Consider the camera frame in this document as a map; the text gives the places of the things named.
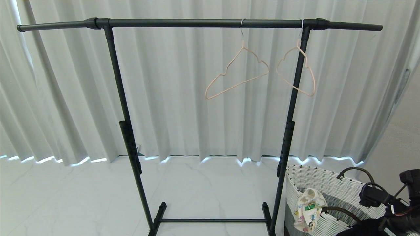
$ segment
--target clothes rack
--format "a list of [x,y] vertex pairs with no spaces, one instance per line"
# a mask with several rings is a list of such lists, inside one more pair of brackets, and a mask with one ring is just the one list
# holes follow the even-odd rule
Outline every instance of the clothes rack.
[[[324,29],[350,29],[350,30],[364,30],[364,31],[381,31],[382,25],[374,24],[360,24],[347,22],[332,22],[325,19],[305,19],[303,20],[236,20],[236,19],[109,19],[109,18],[89,18],[84,21],[70,21],[70,22],[56,22],[44,24],[30,24],[18,25],[17,29],[20,32],[48,30],[48,29],[69,29],[69,28],[90,28],[103,29],[108,43],[111,63],[114,71],[115,81],[117,84],[118,94],[120,97],[121,107],[124,115],[124,120],[120,121],[120,128],[123,135],[124,143],[129,156],[131,168],[133,170],[134,179],[136,180],[137,188],[139,190],[140,199],[143,205],[144,213],[146,215],[147,223],[149,225],[149,236],[156,236],[159,225],[166,222],[178,223],[265,223],[269,236],[275,236],[275,226],[278,216],[278,209],[280,206],[280,198],[286,174],[287,161],[290,152],[290,146],[293,136],[295,122],[293,121],[293,114],[296,105],[297,90],[293,89],[291,93],[289,111],[287,115],[286,127],[284,131],[283,144],[281,148],[280,161],[277,166],[278,185],[276,198],[274,201],[273,215],[270,215],[268,205],[266,202],[262,205],[262,212],[264,219],[167,219],[163,218],[166,210],[166,203],[162,202],[154,220],[150,214],[149,205],[146,200],[142,179],[142,167],[140,164],[136,142],[134,140],[133,128],[131,126],[131,119],[127,100],[124,93],[123,81],[121,77],[120,67],[118,64],[117,52],[114,43],[113,30],[114,27],[226,27],[239,28],[241,22],[243,28],[303,28],[300,48],[306,52],[309,34],[311,30]],[[302,68],[304,63],[304,56],[299,53],[297,59],[296,72],[294,76],[293,85],[298,88]]]

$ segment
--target curtain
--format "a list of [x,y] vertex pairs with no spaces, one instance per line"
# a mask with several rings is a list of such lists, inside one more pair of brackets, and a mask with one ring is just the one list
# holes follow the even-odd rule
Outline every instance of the curtain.
[[[311,31],[308,64],[317,90],[298,95],[291,154],[364,160],[395,100],[409,55],[415,1],[69,0],[1,2],[1,150],[77,163],[125,155],[123,119],[103,30],[21,34],[22,24],[98,18],[304,19],[382,24],[381,32]],[[241,47],[240,29],[115,28],[114,36],[139,152],[146,156],[279,156],[291,87],[275,73],[300,29],[243,29],[267,76],[206,100],[206,86]],[[290,82],[297,52],[279,71]],[[209,95],[266,72],[242,52]],[[312,90],[303,71],[301,89]]]

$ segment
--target brown handle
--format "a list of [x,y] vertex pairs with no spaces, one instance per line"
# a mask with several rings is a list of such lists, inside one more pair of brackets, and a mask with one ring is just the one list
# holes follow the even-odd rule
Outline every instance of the brown handle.
[[362,171],[362,172],[365,172],[367,175],[368,175],[368,177],[369,177],[369,179],[370,179],[370,181],[372,182],[372,183],[374,183],[375,181],[373,180],[373,177],[372,177],[372,175],[367,171],[367,170],[365,170],[365,169],[362,169],[362,168],[359,168],[359,167],[350,167],[350,168],[347,168],[347,169],[344,169],[342,172],[340,172],[340,174],[337,176],[337,179],[342,179],[342,178],[344,178],[344,173],[346,173],[347,171],[349,171],[349,170],[359,170],[359,171]]
[[327,213],[328,210],[335,210],[335,211],[343,212],[344,214],[353,218],[353,220],[355,220],[358,224],[362,222],[355,214],[349,212],[346,209],[340,208],[340,207],[323,207],[321,213],[323,213],[323,212]]

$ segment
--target laundry basket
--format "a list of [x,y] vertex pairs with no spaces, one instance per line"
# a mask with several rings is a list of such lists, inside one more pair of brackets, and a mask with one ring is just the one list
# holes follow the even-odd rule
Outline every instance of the laundry basket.
[[[320,191],[329,207],[340,207],[364,220],[379,218],[385,213],[385,206],[367,208],[359,204],[359,193],[363,183],[351,179],[338,179],[339,174],[332,171],[313,168],[304,165],[293,165],[286,170],[286,210],[285,224],[291,236],[306,236],[308,233],[294,228],[293,211],[297,200],[307,189]],[[312,231],[314,236],[336,236],[354,225],[356,221],[339,211],[323,212],[317,221],[317,227]]]

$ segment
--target black horizontal rod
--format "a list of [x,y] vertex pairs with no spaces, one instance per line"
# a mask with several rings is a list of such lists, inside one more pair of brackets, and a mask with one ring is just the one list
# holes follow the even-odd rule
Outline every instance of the black horizontal rod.
[[186,223],[265,223],[265,219],[161,219],[161,222]]
[[[68,28],[92,28],[103,29],[110,27],[223,27],[239,28],[242,19],[99,19],[90,18],[84,21],[56,22],[32,25],[18,25],[20,32],[68,29]],[[314,30],[323,29],[353,29],[366,31],[381,31],[381,25],[360,24],[348,22],[333,22],[324,19],[305,19],[304,27]],[[247,20],[242,23],[243,28],[301,28],[301,20]]]

